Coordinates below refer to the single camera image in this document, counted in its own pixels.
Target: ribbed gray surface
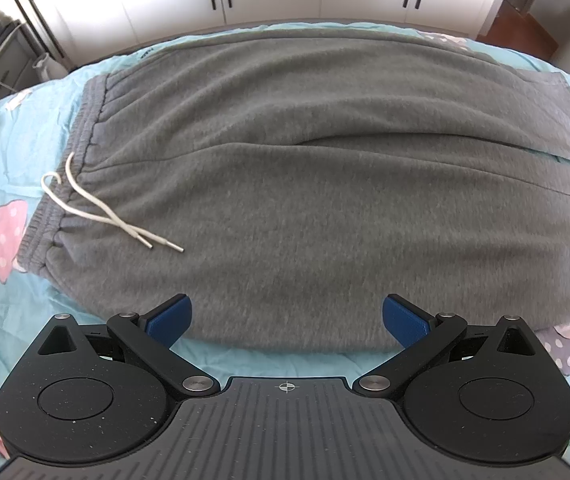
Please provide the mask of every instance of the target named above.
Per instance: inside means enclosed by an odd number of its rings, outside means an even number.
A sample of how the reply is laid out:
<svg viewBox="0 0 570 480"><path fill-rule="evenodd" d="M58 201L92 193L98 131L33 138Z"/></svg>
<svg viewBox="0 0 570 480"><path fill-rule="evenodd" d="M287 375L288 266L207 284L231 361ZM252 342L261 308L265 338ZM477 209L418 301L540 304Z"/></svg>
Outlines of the ribbed gray surface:
<svg viewBox="0 0 570 480"><path fill-rule="evenodd" d="M222 394L183 403L143 449L107 464L63 468L19 458L0 480L570 480L548 459L520 468L457 462L423 444L387 400L339 379L233 379Z"/></svg>

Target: light blue bedsheet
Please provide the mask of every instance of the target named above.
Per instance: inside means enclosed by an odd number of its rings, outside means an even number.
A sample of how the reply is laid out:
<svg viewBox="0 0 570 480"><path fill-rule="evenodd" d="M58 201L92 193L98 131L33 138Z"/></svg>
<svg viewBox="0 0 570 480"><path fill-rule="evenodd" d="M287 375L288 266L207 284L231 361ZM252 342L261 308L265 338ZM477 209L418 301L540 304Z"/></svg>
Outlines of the light blue bedsheet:
<svg viewBox="0 0 570 480"><path fill-rule="evenodd" d="M433 37L434 41L444 41L461 48L484 52L499 62L517 68L542 72L557 70L548 63L511 50L471 40L424 34L412 29L373 23L287 23L261 26L252 30L306 27L357 27L411 36L428 36ZM234 34L241 30L246 29L209 36ZM21 200L27 205L28 216L34 211L42 196L40 177L46 171L55 170L60 161L69 128L78 111L82 87L89 78L99 73L132 66L143 57L169 44L193 41L197 38L201 36L186 36L140 50L130 56L116 56L84 67L64 80L34 88L14 110L6 108L9 98L0 101L0 206L13 200ZM98 322L94 317L80 312L70 300L36 276L13 270L4 284L0 281L0 385L41 327L58 312L70 312L82 324ZM222 384L231 375L346 376L351 383L356 377L390 357L390 354L368 353L268 354L222 348L190 340L179 341L173 349L196 366L216 376ZM570 447L566 459L570 461Z"/></svg>

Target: triangular cutout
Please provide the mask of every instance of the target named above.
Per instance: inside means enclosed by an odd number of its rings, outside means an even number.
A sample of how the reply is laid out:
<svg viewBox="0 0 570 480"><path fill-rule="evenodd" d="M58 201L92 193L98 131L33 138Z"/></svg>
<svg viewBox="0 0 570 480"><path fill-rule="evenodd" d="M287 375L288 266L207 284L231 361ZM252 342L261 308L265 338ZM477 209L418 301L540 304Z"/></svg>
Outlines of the triangular cutout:
<svg viewBox="0 0 570 480"><path fill-rule="evenodd" d="M508 328L505 331L497 350L507 354L534 355L532 345L517 328Z"/></svg>
<svg viewBox="0 0 570 480"><path fill-rule="evenodd" d="M76 345L72 337L64 326L55 326L49 333L45 342L38 350L39 355L62 354L64 352L73 352Z"/></svg>

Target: silver bolt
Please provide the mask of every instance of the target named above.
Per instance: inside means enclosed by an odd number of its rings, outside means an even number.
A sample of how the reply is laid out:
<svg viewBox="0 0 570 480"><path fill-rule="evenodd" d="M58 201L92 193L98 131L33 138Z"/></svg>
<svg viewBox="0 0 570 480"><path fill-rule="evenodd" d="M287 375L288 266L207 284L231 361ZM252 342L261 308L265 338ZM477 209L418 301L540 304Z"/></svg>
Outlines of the silver bolt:
<svg viewBox="0 0 570 480"><path fill-rule="evenodd" d="M390 382L387 377L383 377L382 375L368 375L362 377L359 384L364 390L380 392L389 388Z"/></svg>
<svg viewBox="0 0 570 480"><path fill-rule="evenodd" d="M194 375L183 381L183 387L190 392L204 392L214 385L214 381L204 375Z"/></svg>

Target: gray side table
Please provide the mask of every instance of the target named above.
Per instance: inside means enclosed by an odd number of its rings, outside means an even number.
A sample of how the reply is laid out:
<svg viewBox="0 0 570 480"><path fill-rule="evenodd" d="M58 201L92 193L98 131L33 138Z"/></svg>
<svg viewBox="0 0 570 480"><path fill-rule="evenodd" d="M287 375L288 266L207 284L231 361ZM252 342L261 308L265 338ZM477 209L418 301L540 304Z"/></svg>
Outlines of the gray side table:
<svg viewBox="0 0 570 480"><path fill-rule="evenodd" d="M35 52L30 46L33 42L26 40L24 27L12 30L0 46L0 81L17 91L40 83L32 65L41 53ZM0 85L0 99L11 93Z"/></svg>

